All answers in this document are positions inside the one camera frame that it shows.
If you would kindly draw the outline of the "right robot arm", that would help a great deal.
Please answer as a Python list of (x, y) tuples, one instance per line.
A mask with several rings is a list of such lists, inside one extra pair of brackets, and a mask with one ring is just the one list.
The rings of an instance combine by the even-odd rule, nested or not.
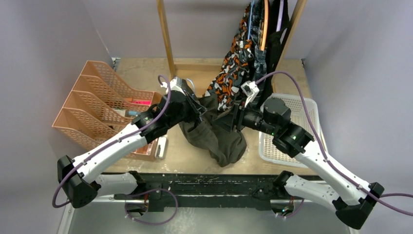
[(343, 167), (329, 156), (315, 135), (291, 120), (291, 110), (277, 97), (269, 97), (260, 108), (250, 103), (258, 94), (254, 82), (242, 85), (245, 96), (219, 114), (215, 124), (226, 131), (250, 128), (273, 137), (273, 145), (324, 180), (321, 185), (288, 171), (274, 181), (274, 194), (279, 198), (298, 196), (332, 210), (347, 226), (359, 230), (381, 197), (384, 188), (377, 182), (369, 183)]

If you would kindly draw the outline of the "blue wire hanger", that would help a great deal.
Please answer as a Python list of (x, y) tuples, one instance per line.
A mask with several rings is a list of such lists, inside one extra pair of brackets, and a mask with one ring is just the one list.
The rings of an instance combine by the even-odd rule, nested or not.
[(191, 92), (192, 92), (191, 95), (192, 95), (193, 97), (196, 97), (196, 88), (195, 88), (194, 82), (193, 82), (191, 79), (189, 79), (189, 78), (186, 79), (186, 82), (187, 82), (188, 86), (189, 86), (190, 89), (191, 89)]

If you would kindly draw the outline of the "peach plastic file organizer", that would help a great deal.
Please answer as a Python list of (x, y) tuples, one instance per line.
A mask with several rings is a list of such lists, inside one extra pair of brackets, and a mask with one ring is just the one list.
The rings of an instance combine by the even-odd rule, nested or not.
[[(161, 98), (160, 93), (131, 88), (107, 63), (89, 60), (52, 126), (89, 151), (131, 122), (127, 111), (146, 111)], [(133, 100), (150, 100), (151, 105)]]

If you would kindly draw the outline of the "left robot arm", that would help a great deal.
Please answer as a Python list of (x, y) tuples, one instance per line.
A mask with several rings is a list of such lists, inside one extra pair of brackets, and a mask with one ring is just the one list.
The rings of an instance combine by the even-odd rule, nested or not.
[(140, 112), (120, 132), (88, 152), (57, 161), (56, 189), (52, 206), (60, 208), (71, 204), (81, 208), (95, 198), (111, 194), (124, 194), (140, 199), (145, 186), (138, 172), (106, 175), (111, 165), (135, 150), (167, 134), (180, 122), (199, 124), (207, 108), (200, 104), (186, 80), (175, 77), (159, 82), (166, 94), (158, 104)]

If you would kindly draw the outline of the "white stapler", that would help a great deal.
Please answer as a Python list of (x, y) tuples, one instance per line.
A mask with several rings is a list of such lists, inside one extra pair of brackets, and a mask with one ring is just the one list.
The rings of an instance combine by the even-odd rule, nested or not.
[(158, 138), (157, 146), (155, 149), (155, 158), (163, 160), (165, 158), (165, 151), (167, 146), (168, 139), (166, 136)]

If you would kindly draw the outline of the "olive green shorts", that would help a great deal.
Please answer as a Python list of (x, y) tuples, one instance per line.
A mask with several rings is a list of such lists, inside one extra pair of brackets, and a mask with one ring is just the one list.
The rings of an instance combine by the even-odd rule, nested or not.
[(218, 98), (216, 94), (198, 99), (207, 108), (202, 115), (202, 122), (180, 122), (179, 127), (186, 140), (194, 147), (208, 150), (211, 158), (220, 167), (238, 162), (245, 153), (247, 142), (240, 132), (227, 132), (212, 124), (218, 115)]

